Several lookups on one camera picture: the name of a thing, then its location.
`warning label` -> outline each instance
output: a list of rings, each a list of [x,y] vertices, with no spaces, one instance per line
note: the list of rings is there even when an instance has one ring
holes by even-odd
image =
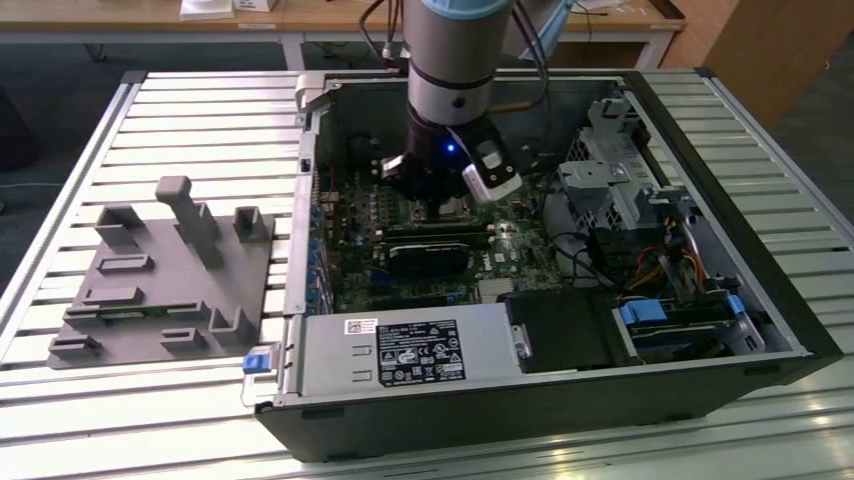
[[[466,380],[456,320],[376,326],[384,387]]]

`aluminum extrusion table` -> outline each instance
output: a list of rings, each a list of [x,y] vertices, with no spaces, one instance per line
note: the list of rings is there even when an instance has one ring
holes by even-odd
[[[240,358],[53,371],[48,344],[100,241],[101,205],[163,218],[162,175],[214,214],[276,216],[262,342],[282,337],[302,136],[298,73],[129,75],[0,300],[0,477],[803,478],[854,470],[851,225],[714,78],[645,73],[703,159],[849,355],[706,418],[359,462],[302,464],[242,402]],[[677,175],[655,148],[667,175]],[[275,384],[255,385],[255,390]]]

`gray plastic holder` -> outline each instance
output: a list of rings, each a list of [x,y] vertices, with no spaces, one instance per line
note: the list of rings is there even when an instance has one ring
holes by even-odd
[[[211,216],[186,177],[163,177],[156,197],[176,220],[143,221],[104,208],[103,242],[65,325],[53,369],[246,354],[258,342],[274,218],[256,207]]]

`metal bracket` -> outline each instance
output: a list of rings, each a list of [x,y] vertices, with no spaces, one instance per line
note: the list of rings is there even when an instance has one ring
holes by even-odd
[[[326,98],[326,74],[320,72],[306,72],[296,77],[296,87],[294,98],[296,99],[296,110],[300,113],[311,113],[320,108],[330,99]]]
[[[611,185],[631,181],[619,163],[595,160],[565,162],[558,166],[558,170],[565,188],[609,188]]]

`motherboard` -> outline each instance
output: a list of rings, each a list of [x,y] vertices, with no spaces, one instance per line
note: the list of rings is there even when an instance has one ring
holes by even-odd
[[[562,285],[535,187],[486,205],[452,198],[431,213],[363,172],[340,188],[324,183],[335,312],[487,303]]]

